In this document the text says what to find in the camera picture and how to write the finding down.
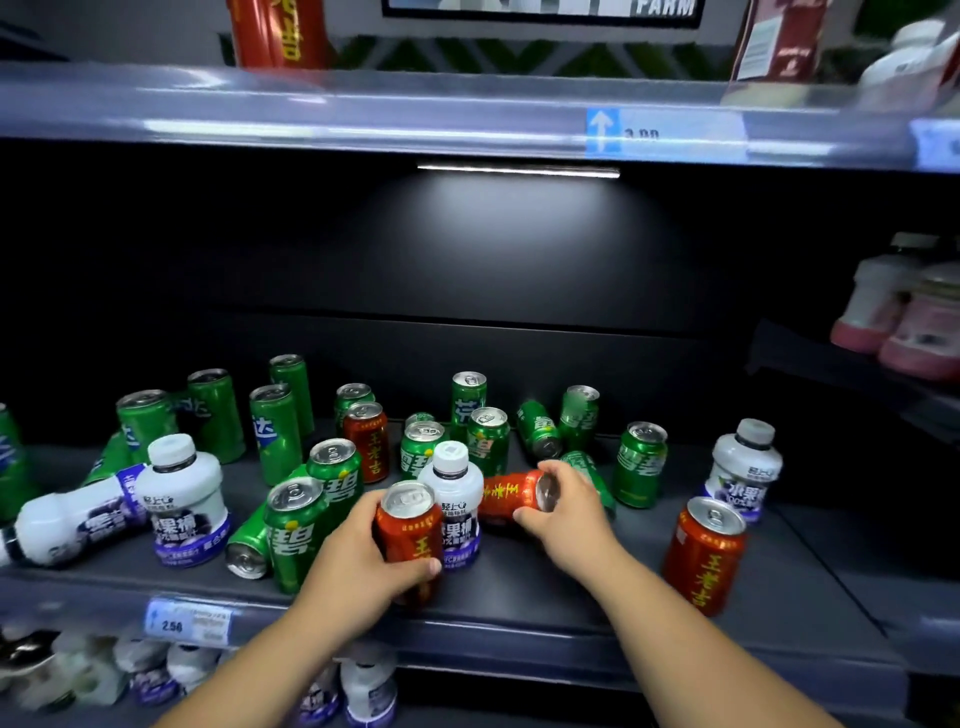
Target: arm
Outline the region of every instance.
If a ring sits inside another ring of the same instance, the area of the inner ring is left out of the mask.
[[[437,559],[386,564],[372,536],[383,491],[365,494],[324,541],[286,614],[155,728],[273,728],[350,640],[370,629],[390,601],[440,573]]]
[[[560,482],[556,510],[519,508],[514,518],[603,607],[662,728],[840,728],[636,561],[576,471],[558,461],[540,467]],[[749,685],[751,699],[730,685]]]

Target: store shelf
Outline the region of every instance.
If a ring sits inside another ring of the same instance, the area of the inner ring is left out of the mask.
[[[812,86],[803,105],[789,109],[731,105],[748,98],[742,91],[693,82],[0,63],[0,136],[427,158],[915,168],[912,119],[855,110],[855,89]],[[598,110],[614,119],[601,119],[602,132],[588,124]],[[612,136],[620,121],[656,136]]]

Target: purple label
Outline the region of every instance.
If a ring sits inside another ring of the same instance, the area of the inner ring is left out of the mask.
[[[164,544],[161,541],[154,541],[154,553],[165,567],[189,569],[209,561],[223,551],[227,545],[229,532],[230,516],[228,514],[223,524],[213,533],[190,543]]]

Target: price label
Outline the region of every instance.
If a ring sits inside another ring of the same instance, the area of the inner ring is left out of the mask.
[[[180,599],[151,599],[143,621],[149,637],[167,642],[227,647],[233,610]]]

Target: white bottle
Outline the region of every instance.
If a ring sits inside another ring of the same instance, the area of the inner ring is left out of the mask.
[[[783,458],[773,449],[776,431],[760,420],[741,420],[735,434],[713,448],[713,469],[704,492],[729,503],[747,523],[760,520],[767,488],[780,477]]]
[[[167,567],[209,561],[224,550],[230,531],[220,461],[197,452],[193,438],[182,433],[154,440],[147,452],[151,464],[136,488],[154,525],[154,553]]]
[[[147,522],[136,493],[144,466],[70,493],[28,500],[16,523],[3,529],[0,566],[13,562],[51,567],[76,558],[87,547]]]
[[[480,548],[477,509],[483,500],[483,474],[469,462],[467,446],[453,440],[439,443],[418,480],[433,489],[444,511],[444,569],[469,566]]]

